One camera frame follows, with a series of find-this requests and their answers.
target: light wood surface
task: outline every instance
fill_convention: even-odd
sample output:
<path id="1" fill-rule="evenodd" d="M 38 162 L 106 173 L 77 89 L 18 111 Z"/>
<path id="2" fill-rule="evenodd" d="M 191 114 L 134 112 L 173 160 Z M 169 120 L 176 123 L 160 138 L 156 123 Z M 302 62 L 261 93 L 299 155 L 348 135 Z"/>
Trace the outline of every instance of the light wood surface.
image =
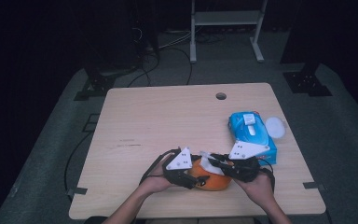
<path id="1" fill-rule="evenodd" d="M 223 92 L 226 100 L 215 95 Z M 107 93 L 89 154 L 69 211 L 73 219 L 109 216 L 133 192 L 158 155 L 190 147 L 229 153 L 234 141 L 227 127 L 234 112 L 257 111 L 283 120 L 286 135 L 278 149 L 275 197 L 289 215 L 321 214 L 324 201 L 313 182 L 281 107 L 267 83 L 112 89 Z M 139 218 L 240 217 L 265 215 L 233 181 L 228 189 L 170 188 L 149 197 Z"/>

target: person's right hand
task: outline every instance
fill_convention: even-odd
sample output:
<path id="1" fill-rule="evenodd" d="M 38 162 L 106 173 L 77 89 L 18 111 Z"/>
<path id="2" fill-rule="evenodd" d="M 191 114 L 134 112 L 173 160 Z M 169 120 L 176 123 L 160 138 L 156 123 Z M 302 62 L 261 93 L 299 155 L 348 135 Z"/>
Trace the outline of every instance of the person's right hand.
<path id="1" fill-rule="evenodd" d="M 258 176 L 252 182 L 245 183 L 243 181 L 234 179 L 234 181 L 246 192 L 248 197 L 261 208 L 265 208 L 271 204 L 276 203 L 271 181 L 269 177 L 259 172 Z"/>

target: white circular cap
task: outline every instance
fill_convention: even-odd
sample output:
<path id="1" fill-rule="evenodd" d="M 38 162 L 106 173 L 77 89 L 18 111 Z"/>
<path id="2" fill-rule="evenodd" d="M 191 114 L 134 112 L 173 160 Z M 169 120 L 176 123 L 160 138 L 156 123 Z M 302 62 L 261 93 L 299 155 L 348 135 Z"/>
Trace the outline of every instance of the white circular cap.
<path id="1" fill-rule="evenodd" d="M 268 135 L 272 138 L 282 138 L 285 134 L 283 121 L 277 117 L 271 117 L 266 120 L 266 129 Z"/>

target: white metal stand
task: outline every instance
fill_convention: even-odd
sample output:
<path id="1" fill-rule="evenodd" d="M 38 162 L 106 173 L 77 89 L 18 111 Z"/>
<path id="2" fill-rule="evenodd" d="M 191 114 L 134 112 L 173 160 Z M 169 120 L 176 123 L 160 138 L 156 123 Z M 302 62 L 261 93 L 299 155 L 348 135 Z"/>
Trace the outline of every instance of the white metal stand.
<path id="1" fill-rule="evenodd" d="M 212 11 L 196 12 L 195 0 L 191 2 L 191 40 L 190 40 L 190 61 L 197 61 L 196 53 L 196 26 L 199 25 L 244 25 L 255 24 L 255 36 L 250 38 L 255 57 L 258 62 L 264 62 L 257 40 L 263 23 L 268 0 L 263 0 L 260 10 L 251 11 Z"/>

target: gray carpet floor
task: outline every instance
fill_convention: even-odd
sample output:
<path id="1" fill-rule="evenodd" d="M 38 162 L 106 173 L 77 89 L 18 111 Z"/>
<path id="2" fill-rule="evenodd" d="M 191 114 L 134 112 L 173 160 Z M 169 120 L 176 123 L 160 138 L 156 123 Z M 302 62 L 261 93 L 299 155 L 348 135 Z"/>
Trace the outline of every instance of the gray carpet floor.
<path id="1" fill-rule="evenodd" d="M 174 45 L 172 48 L 175 49 L 165 49 L 160 53 L 158 66 L 148 73 L 149 80 L 142 76 L 131 87 L 185 85 L 190 71 L 189 85 L 269 83 L 310 172 L 315 181 L 326 188 L 321 194 L 328 213 L 290 218 L 294 223 L 330 223 L 330 215 L 335 224 L 358 223 L 358 104 L 339 76 L 323 64 L 316 76 L 333 96 L 309 97 L 306 93 L 292 93 L 282 73 L 299 71 L 303 64 L 280 64 L 288 33 L 260 34 L 264 63 L 256 61 L 249 36 L 250 33 L 219 35 L 224 38 L 222 41 L 198 44 L 198 61 L 192 65 L 181 51 L 189 54 L 188 42 Z M 158 36 L 161 46 L 176 38 L 178 35 Z M 145 70 L 156 64 L 156 58 L 145 57 Z M 127 88 L 143 72 L 139 69 L 119 77 L 114 88 Z M 103 106 L 103 97 L 74 101 L 86 80 L 87 75 L 81 69 L 63 91 L 0 209 L 0 224 L 84 222 L 68 217 L 71 203 L 65 194 L 64 171 L 78 145 L 67 167 L 68 188 L 75 188 L 92 138 L 92 134 L 88 135 L 83 128 L 90 115 L 100 113 Z M 97 121 L 98 116 L 91 116 L 91 119 Z M 268 223 L 265 217 L 259 220 Z"/>

